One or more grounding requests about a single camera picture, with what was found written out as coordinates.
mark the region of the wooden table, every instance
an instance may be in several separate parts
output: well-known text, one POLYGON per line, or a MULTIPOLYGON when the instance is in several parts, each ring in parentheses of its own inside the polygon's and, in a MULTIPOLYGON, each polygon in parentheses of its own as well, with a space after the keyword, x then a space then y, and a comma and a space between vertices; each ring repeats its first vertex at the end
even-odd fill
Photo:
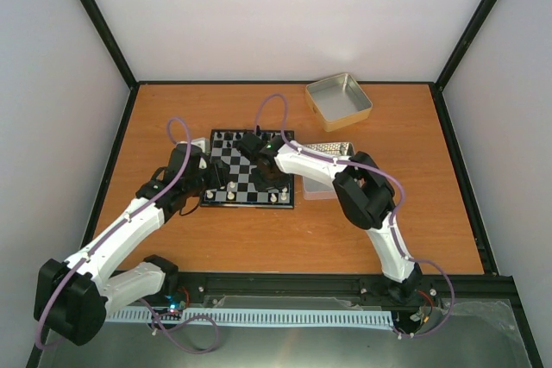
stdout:
MULTIPOLYGON (((123 212, 157 167, 166 165, 173 149, 165 133, 167 119, 183 117, 194 138, 209 137, 213 128, 252 128, 262 99, 280 92, 290 104, 287 127, 299 142, 352 141, 402 182, 407 201, 398 224, 411 254, 433 259, 450 273, 482 273, 428 86, 362 87, 373 101, 370 117, 326 133, 305 104, 303 84, 141 86, 96 234, 123 212)), ((277 100, 269 103, 260 125, 278 128, 282 109, 277 100)), ((174 128, 184 140, 184 132, 177 124, 174 128)), ((296 178, 294 210, 209 208, 174 216, 121 268, 155 253, 182 271, 380 272, 368 237, 345 219, 339 203, 305 201, 301 191, 301 178, 296 178)))

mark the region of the purple wire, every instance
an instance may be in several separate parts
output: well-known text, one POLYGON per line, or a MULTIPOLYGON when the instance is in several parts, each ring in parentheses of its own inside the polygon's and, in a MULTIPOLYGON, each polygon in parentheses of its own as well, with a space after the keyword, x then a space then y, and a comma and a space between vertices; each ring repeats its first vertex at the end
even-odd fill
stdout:
POLYGON ((165 325, 163 324, 163 321, 161 320, 160 318, 160 315, 155 312, 155 309, 152 308, 152 306, 147 303, 144 299, 140 299, 140 302, 149 310, 149 312, 152 314, 152 316, 154 317, 154 320, 155 322, 157 323, 157 325, 159 325, 159 327, 161 328, 161 331, 163 332, 163 334, 175 345, 177 346, 179 349, 181 349, 182 351, 185 351, 185 352, 188 352, 188 353, 193 353, 195 355, 200 355, 202 353, 207 353, 207 352, 211 352, 212 350, 214 350, 217 346, 218 346, 218 342, 219 342, 219 337, 220 337, 220 331, 219 331, 219 328, 218 328, 218 325, 216 324, 215 320, 213 318, 211 318, 210 316, 208 315, 195 315, 195 316, 192 316, 191 318, 188 318, 186 319, 184 322, 182 323, 179 323, 176 327, 171 327, 169 329, 167 329, 165 327, 165 325), (205 349, 190 349, 190 348, 186 348, 185 346, 182 346, 180 345, 174 338, 173 336, 170 334, 171 332, 174 332, 174 331, 177 331, 183 327, 185 327, 186 325, 188 325, 190 322, 193 322, 193 321, 198 321, 198 320, 203 320, 205 319, 206 321, 210 322, 210 324, 213 326, 213 328, 215 329, 215 340, 213 341, 213 343, 206 347, 205 349))
MULTIPOLYGON (((140 206, 138 209, 130 213, 129 217, 132 219, 133 217, 136 217, 139 215, 143 210, 147 209, 149 206, 154 204, 157 200, 159 200, 161 197, 163 197, 180 179, 180 176, 184 173, 184 170, 186 168, 186 165, 188 164, 188 159, 190 158, 190 152, 191 152, 191 135, 190 135, 190 129, 182 120, 181 118, 178 118, 177 116, 171 118, 167 124, 166 129, 169 133, 169 139, 176 144, 176 141, 173 138, 173 135, 170 134, 170 127, 173 122, 180 122, 182 127, 184 127, 184 130, 186 132, 186 154, 184 156, 184 162, 182 163, 182 166, 180 167, 179 172, 177 172, 176 176, 172 179, 172 181, 158 194, 156 194, 154 197, 152 197, 150 200, 147 201, 147 203, 140 206)), ((116 232, 121 226, 127 222, 126 218, 121 219, 113 228, 107 232, 88 252, 88 256, 90 257, 92 254, 96 252, 96 250, 103 244, 105 241, 113 235, 114 232, 116 232)), ((86 262, 85 258, 82 258, 79 260, 75 266, 61 279, 60 284, 58 287, 53 291, 53 294, 50 296, 50 299, 46 303, 46 306, 44 307, 44 310, 42 310, 41 317, 38 320, 38 327, 36 328, 36 331, 34 333, 34 344, 37 348, 41 349, 42 351, 45 351, 47 349, 51 349, 53 347, 56 347, 61 341, 64 340, 64 338, 60 338, 59 340, 56 340, 52 344, 43 344, 41 340, 42 330, 44 329, 44 324, 46 323, 46 318, 50 311, 52 310, 52 306, 55 303, 56 299, 60 295, 61 291, 66 287, 69 280, 72 278, 72 276, 77 272, 77 270, 86 262)))
MULTIPOLYGON (((282 124, 281 124, 281 127, 280 127, 280 136, 282 137, 282 140, 284 141, 284 143, 287 146, 291 147, 292 149, 294 149, 295 151, 298 152, 299 151, 298 147, 293 145, 287 139, 287 137, 285 136, 285 124, 287 123, 287 115, 288 115, 289 108, 288 108, 287 99, 282 94, 269 95, 268 97, 266 97, 263 100, 262 103, 260 103, 260 107, 257 110, 257 113, 255 114, 254 131, 256 131, 257 127, 259 126, 259 118, 260 118, 260 114, 262 112, 262 109, 265 107, 265 105, 271 99, 276 98, 276 97, 280 98, 282 100, 282 102, 284 103, 284 116, 282 118, 282 124)), ((318 153, 312 153, 311 151, 309 151, 307 148, 304 148, 304 147, 301 147, 301 153, 304 153, 304 154, 312 157, 313 159, 319 159, 321 161, 333 162, 333 160, 334 160, 334 158, 331 157, 331 156, 323 156, 323 155, 318 154, 318 153)), ((393 238, 393 242, 395 243, 395 246, 397 247, 398 252, 400 253, 401 256, 406 257, 410 262, 413 262, 413 263, 427 263, 427 264, 432 265, 433 267, 435 267, 442 274, 445 281, 447 282, 448 288, 450 289, 450 308, 448 308, 448 312, 445 315, 445 317, 442 319, 442 321, 439 322, 439 324, 437 326, 435 326, 433 329, 431 329, 430 331, 425 332, 423 334, 415 334, 413 336, 413 338, 423 338, 424 336, 428 336, 428 335, 433 334, 434 332, 441 329, 442 325, 449 319, 450 315, 452 314, 452 310, 455 306, 455 288, 452 285, 452 282, 450 281, 449 275, 447 273, 445 273, 445 271, 443 270, 443 268, 441 266, 439 266, 433 260, 411 258, 410 256, 408 256, 405 253, 405 251, 401 247, 400 243, 398 242, 397 230, 395 228, 396 218, 397 218, 398 211, 400 210, 400 208, 405 203, 405 199, 406 199, 405 188, 394 176, 392 176, 391 174, 389 174, 387 172, 384 172, 384 171, 380 170, 379 168, 374 168, 374 167, 371 167, 370 165, 355 163, 354 161, 349 161, 349 160, 345 160, 345 159, 337 160, 337 164, 350 165, 350 166, 357 167, 357 168, 363 168, 364 170, 368 170, 369 172, 375 172, 376 174, 379 174, 380 176, 385 177, 388 180, 392 181, 397 186, 400 198, 398 200, 397 205, 395 206, 395 209, 393 209, 391 215, 389 216, 389 227, 391 229, 391 236, 393 238)), ((401 335, 401 333, 395 327, 393 327, 393 331, 396 334, 401 335)))

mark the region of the purple cable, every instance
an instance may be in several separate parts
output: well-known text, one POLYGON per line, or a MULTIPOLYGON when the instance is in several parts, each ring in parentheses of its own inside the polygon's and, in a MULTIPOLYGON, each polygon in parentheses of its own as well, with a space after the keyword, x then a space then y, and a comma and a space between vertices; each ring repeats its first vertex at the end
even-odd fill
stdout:
MULTIPOLYGON (((293 148, 295 151, 299 152, 299 149, 298 147, 296 147, 295 145, 293 145, 288 139, 287 137, 285 136, 285 124, 287 123, 287 115, 288 115, 288 104, 287 104, 287 99, 282 95, 282 94, 272 94, 272 95, 269 95, 268 97, 266 97, 262 103, 260 103, 260 107, 259 109, 257 110, 257 113, 255 114, 255 119, 254 119, 254 131, 257 130, 257 127, 259 126, 259 118, 260 118, 260 114, 262 112, 262 109, 265 107, 265 105, 268 103, 268 101, 270 101, 271 99, 273 98, 280 98, 282 100, 282 102, 284 103, 284 116, 282 118, 282 125, 280 127, 280 136, 282 137, 282 140, 284 141, 284 143, 293 148)), ((334 161, 334 158, 333 157, 330 157, 330 156, 323 156, 323 155, 320 155, 318 153, 312 153, 311 151, 309 151, 307 148, 304 148, 304 147, 301 147, 301 153, 304 153, 310 157, 312 157, 313 159, 319 159, 321 161, 329 161, 329 162, 333 162, 334 161)), ((433 267, 435 267, 441 274, 442 276, 444 277, 445 281, 447 282, 447 285, 448 285, 448 288, 450 289, 450 308, 448 308, 448 312, 447 314, 445 315, 445 317, 442 319, 441 322, 439 322, 439 324, 437 324, 437 326, 435 326, 433 329, 431 329, 430 331, 428 332, 425 332, 423 334, 415 334, 412 338, 423 338, 424 336, 428 336, 428 335, 431 335, 433 334, 434 332, 438 331, 439 329, 441 329, 442 325, 449 319, 450 315, 452 314, 452 310, 455 306, 455 288, 454 286, 452 285, 452 282, 450 281, 450 278, 449 278, 449 275, 447 273, 445 273, 445 271, 443 270, 443 268, 441 266, 439 266, 437 263, 435 263, 433 260, 429 260, 429 259, 415 259, 415 258, 411 258, 410 256, 408 256, 405 251, 403 250, 403 248, 401 247, 400 243, 398 243, 398 236, 397 236, 397 230, 395 228, 395 225, 396 225, 396 218, 397 218, 397 213, 398 211, 400 210, 400 208, 403 206, 403 204, 405 203, 405 199, 406 199, 406 192, 405 192, 405 188, 403 187, 403 185, 394 177, 392 176, 391 174, 387 173, 387 172, 384 172, 378 168, 374 168, 374 167, 371 167, 370 165, 364 165, 364 164, 360 164, 360 163, 355 163, 354 161, 349 161, 349 160, 345 160, 345 159, 342 159, 342 160, 337 160, 337 164, 341 164, 341 165, 350 165, 350 166, 353 166, 353 167, 356 167, 356 168, 363 168, 364 170, 368 170, 369 172, 375 172, 376 174, 379 174, 380 176, 382 177, 385 177, 387 178, 388 180, 392 181, 393 183, 395 183, 395 185, 397 186, 398 188, 398 193, 400 195, 400 198, 398 200, 398 203, 397 205, 395 206, 395 209, 393 209, 390 217, 389 217, 389 227, 391 229, 391 236, 393 238, 393 242, 395 243, 395 246, 397 247, 397 250, 398 252, 400 253, 401 256, 403 257, 406 257, 410 262, 413 262, 413 263, 427 263, 429 265, 432 265, 433 267)), ((398 335, 401 335, 401 333, 395 328, 393 327, 393 331, 398 334, 398 335)))
MULTIPOLYGON (((191 135, 190 135, 190 129, 188 128, 188 126, 186 125, 186 123, 184 122, 184 120, 178 118, 177 116, 171 118, 167 124, 166 124, 166 129, 169 133, 169 139, 173 142, 173 143, 176 143, 176 141, 174 140, 173 138, 173 135, 170 134, 170 127, 171 127, 171 124, 175 121, 178 121, 180 122, 180 124, 182 125, 182 127, 184 127, 184 130, 186 132, 186 139, 187 139, 187 142, 186 142, 186 154, 185 154, 185 157, 184 157, 184 162, 182 163, 182 166, 180 167, 180 170, 179 172, 177 172, 176 176, 172 179, 172 181, 162 190, 160 191, 158 194, 156 194, 154 197, 152 197, 149 201, 147 201, 147 203, 145 203, 144 205, 140 206, 138 209, 136 209, 135 211, 133 211, 132 213, 130 213, 129 217, 132 219, 133 217, 135 217, 136 215, 139 215, 143 210, 147 209, 149 206, 151 206, 153 203, 155 203, 157 200, 160 199, 160 197, 163 197, 180 179, 180 176, 182 176, 182 174, 184 173, 184 170, 186 168, 186 165, 188 164, 188 159, 190 158, 190 152, 191 152, 191 144, 190 144, 190 141, 191 141, 191 135)), ((92 254, 94 254, 96 252, 96 250, 103 244, 105 243, 105 241, 111 237, 113 235, 114 232, 116 232, 124 223, 127 222, 127 219, 121 219, 115 226, 113 226, 113 228, 107 232, 91 249, 90 251, 88 252, 88 256, 90 257, 92 254)), ((41 317, 39 318, 38 320, 38 327, 36 328, 36 331, 34 333, 34 344, 36 345, 37 348, 41 349, 42 351, 45 351, 47 349, 51 349, 53 347, 56 347, 62 340, 64 340, 64 338, 60 338, 59 340, 56 340, 54 343, 52 344, 43 344, 42 343, 42 340, 41 340, 41 335, 42 335, 42 330, 44 329, 44 324, 46 322, 46 318, 48 316, 48 314, 50 313, 50 311, 52 310, 52 306, 53 304, 55 303, 56 299, 58 298, 58 296, 60 295, 61 291, 63 290, 63 288, 66 287, 67 283, 69 282, 69 280, 72 278, 72 276, 77 272, 77 270, 86 262, 86 259, 85 258, 82 258, 81 260, 79 260, 77 262, 77 264, 63 277, 63 279, 61 279, 61 282, 60 284, 58 285, 58 287, 53 291, 53 294, 50 296, 50 299, 48 300, 48 302, 46 303, 46 306, 44 307, 44 310, 42 310, 42 314, 41 314, 41 317)))
POLYGON ((188 353, 193 353, 195 355, 200 355, 202 353, 207 353, 207 352, 211 352, 212 350, 214 350, 217 346, 218 346, 218 341, 219 341, 219 336, 220 336, 220 332, 219 332, 219 329, 218 329, 218 325, 216 324, 215 320, 213 320, 213 318, 211 318, 210 316, 208 315, 195 315, 195 316, 192 316, 191 318, 188 318, 186 319, 184 322, 182 323, 179 323, 176 327, 171 327, 169 329, 167 329, 165 327, 165 325, 163 325, 163 321, 161 320, 160 318, 160 315, 155 312, 155 309, 152 308, 152 306, 147 303, 144 299, 140 299, 140 302, 149 310, 149 312, 152 314, 152 316, 154 317, 154 320, 155 322, 157 323, 157 325, 159 325, 159 327, 161 328, 161 331, 163 332, 163 334, 176 346, 178 347, 179 349, 181 349, 182 351, 185 351, 185 352, 188 352, 188 353), (177 331, 179 329, 181 329, 182 327, 185 327, 186 325, 188 325, 190 322, 192 321, 198 321, 198 320, 202 320, 202 319, 205 319, 206 321, 209 321, 210 324, 213 326, 213 328, 215 329, 215 340, 213 341, 213 343, 206 347, 205 349, 190 349, 190 348, 186 348, 185 346, 182 346, 180 345, 172 336, 171 336, 171 332, 174 332, 174 331, 177 331))

